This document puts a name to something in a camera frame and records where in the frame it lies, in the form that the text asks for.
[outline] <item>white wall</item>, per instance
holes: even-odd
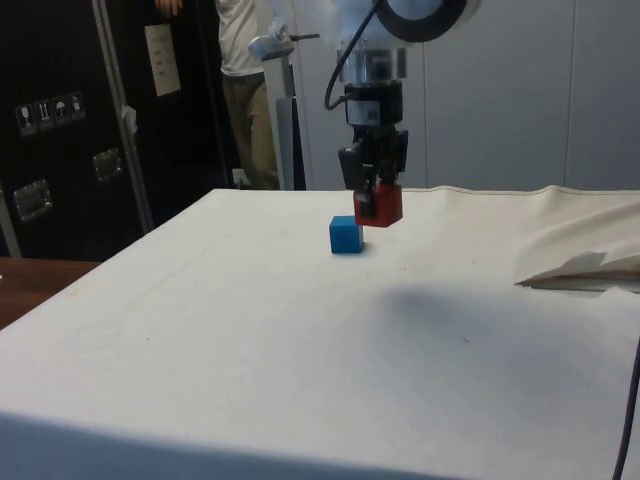
[[[640,187],[639,15],[629,0],[484,0],[468,24],[413,46],[404,184]],[[302,42],[294,65],[308,184],[342,189],[351,131],[322,107],[335,53]]]

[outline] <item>black cable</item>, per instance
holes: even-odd
[[[345,49],[344,53],[340,57],[340,60],[338,60],[336,68],[333,70],[333,73],[331,74],[331,79],[329,80],[329,85],[327,85],[327,91],[326,91],[326,93],[324,95],[324,108],[325,109],[327,109],[329,111],[335,110],[335,108],[338,105],[340,105],[342,102],[344,102],[345,100],[347,100],[349,98],[348,96],[343,95],[340,98],[338,98],[338,100],[336,100],[335,102],[331,103],[331,94],[333,93],[333,89],[336,86],[336,82],[338,81],[338,77],[340,76],[340,72],[342,71],[342,69],[344,68],[345,64],[347,63],[347,59],[349,58],[349,55],[351,55],[351,52],[353,52],[353,49],[356,48],[356,45],[360,41],[360,37],[362,37],[362,33],[369,26],[369,23],[371,22],[371,19],[373,18],[373,16],[378,11],[378,7],[380,6],[381,3],[382,3],[382,0],[375,0],[374,1],[373,7],[371,7],[371,10],[369,11],[367,16],[363,20],[362,24],[360,25],[360,27],[356,31],[356,34],[351,39],[351,42],[349,42],[349,45],[347,46],[347,48]]]
[[[627,452],[629,451],[629,443],[631,441],[631,431],[633,429],[633,417],[636,412],[636,401],[638,399],[638,386],[640,385],[640,340],[636,350],[636,360],[633,364],[633,374],[631,375],[631,386],[629,387],[629,399],[627,400],[627,413],[624,418],[624,429],[622,430],[622,440],[620,442],[620,451],[618,452],[618,461],[616,469],[613,473],[613,480],[621,480],[624,464],[627,461]]]

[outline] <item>person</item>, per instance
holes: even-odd
[[[177,15],[183,0],[155,0],[167,17]],[[240,165],[252,188],[277,190],[276,155],[264,70],[249,53],[258,35],[254,0],[215,0],[220,16],[222,83]]]

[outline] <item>hand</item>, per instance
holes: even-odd
[[[165,17],[175,16],[180,13],[183,0],[156,0],[156,8]]]

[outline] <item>blue cube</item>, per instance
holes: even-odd
[[[364,249],[364,232],[356,217],[333,217],[329,235],[334,254],[362,253]]]

